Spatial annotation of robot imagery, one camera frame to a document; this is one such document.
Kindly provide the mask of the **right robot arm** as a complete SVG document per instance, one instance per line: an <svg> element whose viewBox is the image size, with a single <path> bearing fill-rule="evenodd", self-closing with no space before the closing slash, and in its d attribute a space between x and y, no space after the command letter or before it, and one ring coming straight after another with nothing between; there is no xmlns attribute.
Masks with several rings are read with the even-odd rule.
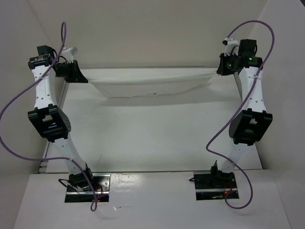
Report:
<svg viewBox="0 0 305 229"><path fill-rule="evenodd" d="M234 74L239 77L244 105L229 124L232 140L229 151L224 159L211 167L208 180L213 187L220 187L233 179L235 163L249 147L262 139L273 120L263 100L263 70L260 69L263 59L256 56L256 41L226 38L223 44L225 51L220 55L216 72L221 76Z"/></svg>

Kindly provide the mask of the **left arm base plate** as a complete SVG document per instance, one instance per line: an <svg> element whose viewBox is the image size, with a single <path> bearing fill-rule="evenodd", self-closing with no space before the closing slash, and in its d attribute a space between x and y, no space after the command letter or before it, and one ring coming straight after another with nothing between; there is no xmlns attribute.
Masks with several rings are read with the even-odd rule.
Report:
<svg viewBox="0 0 305 229"><path fill-rule="evenodd" d="M98 202L108 202L110 192L111 175L93 174L93 188ZM94 202L93 192L87 185L85 188L74 187L71 184L65 184L66 194L65 203L92 203Z"/></svg>

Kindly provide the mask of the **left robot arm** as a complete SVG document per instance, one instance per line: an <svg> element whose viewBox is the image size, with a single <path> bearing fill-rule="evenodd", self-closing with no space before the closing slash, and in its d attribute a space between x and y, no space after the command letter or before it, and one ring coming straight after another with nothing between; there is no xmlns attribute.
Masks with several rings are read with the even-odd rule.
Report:
<svg viewBox="0 0 305 229"><path fill-rule="evenodd" d="M64 157L69 172L69 183L88 191L94 187L95 179L86 162L81 158L71 139L71 123L68 116L57 105L55 78L62 77L68 83L87 83L78 62L73 58L76 47L64 48L60 57L63 62L52 64L55 59L53 48L47 45L37 48L38 56L30 58L28 66L37 85L34 109L28 119L41 137L47 139Z"/></svg>

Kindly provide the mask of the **white tank top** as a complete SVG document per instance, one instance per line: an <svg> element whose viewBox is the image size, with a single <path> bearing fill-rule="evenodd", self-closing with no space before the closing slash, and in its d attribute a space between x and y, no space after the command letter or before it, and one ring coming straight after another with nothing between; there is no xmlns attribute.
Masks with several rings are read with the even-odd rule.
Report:
<svg viewBox="0 0 305 229"><path fill-rule="evenodd" d="M82 74L106 98L174 95L209 84L215 68L98 68Z"/></svg>

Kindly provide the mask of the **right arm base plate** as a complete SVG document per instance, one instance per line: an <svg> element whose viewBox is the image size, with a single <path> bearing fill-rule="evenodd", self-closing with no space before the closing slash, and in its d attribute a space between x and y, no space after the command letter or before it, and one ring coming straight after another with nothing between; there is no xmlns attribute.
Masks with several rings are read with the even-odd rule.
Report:
<svg viewBox="0 0 305 229"><path fill-rule="evenodd" d="M195 171L189 179L194 183L196 200L238 199L238 189L234 174L227 180L213 179L208 171Z"/></svg>

